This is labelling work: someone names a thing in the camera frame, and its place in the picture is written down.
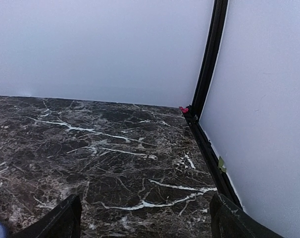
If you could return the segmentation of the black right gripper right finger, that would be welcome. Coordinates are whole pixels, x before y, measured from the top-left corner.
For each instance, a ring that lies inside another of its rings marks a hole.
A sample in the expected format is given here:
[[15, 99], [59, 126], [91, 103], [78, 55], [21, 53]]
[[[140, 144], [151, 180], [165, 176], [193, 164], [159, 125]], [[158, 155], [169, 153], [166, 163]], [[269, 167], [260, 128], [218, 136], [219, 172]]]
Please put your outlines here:
[[282, 238], [219, 192], [214, 194], [209, 209], [214, 238]]

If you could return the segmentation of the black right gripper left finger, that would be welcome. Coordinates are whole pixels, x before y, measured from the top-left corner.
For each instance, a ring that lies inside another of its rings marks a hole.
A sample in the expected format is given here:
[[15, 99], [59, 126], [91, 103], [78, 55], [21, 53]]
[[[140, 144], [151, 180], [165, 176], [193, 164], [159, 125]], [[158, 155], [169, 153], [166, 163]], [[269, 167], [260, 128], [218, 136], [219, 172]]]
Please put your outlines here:
[[72, 194], [44, 217], [12, 235], [13, 238], [79, 238], [81, 235], [82, 205]]

